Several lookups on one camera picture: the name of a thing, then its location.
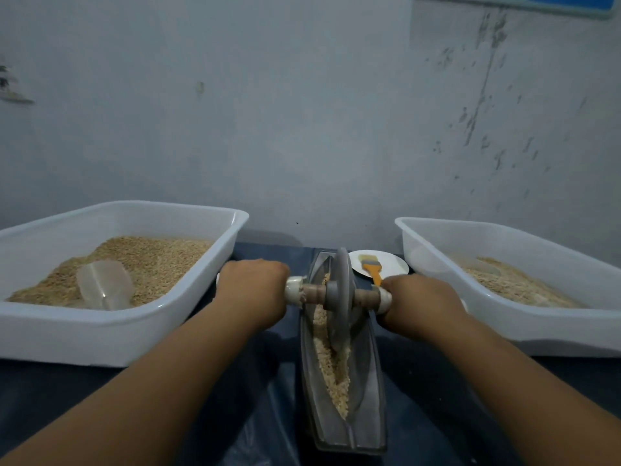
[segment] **wooden handle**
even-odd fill
[[[381,267],[379,265],[368,265],[368,264],[364,264],[362,265],[362,267],[366,271],[368,271],[371,277],[373,278],[373,284],[375,284],[375,286],[381,286],[382,277],[379,275],[379,271],[381,270]]]

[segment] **table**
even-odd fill
[[[265,258],[307,274],[320,249],[237,243],[233,259]],[[370,285],[358,279],[360,287]],[[195,312],[215,293],[212,286]],[[300,386],[299,309],[254,336],[214,386],[184,441],[179,465],[521,464],[463,377],[430,345],[393,335],[375,321],[386,389],[388,452],[353,457],[317,452],[307,434]],[[621,360],[538,359],[602,407],[621,416]],[[33,435],[119,372],[0,360],[0,455]]]

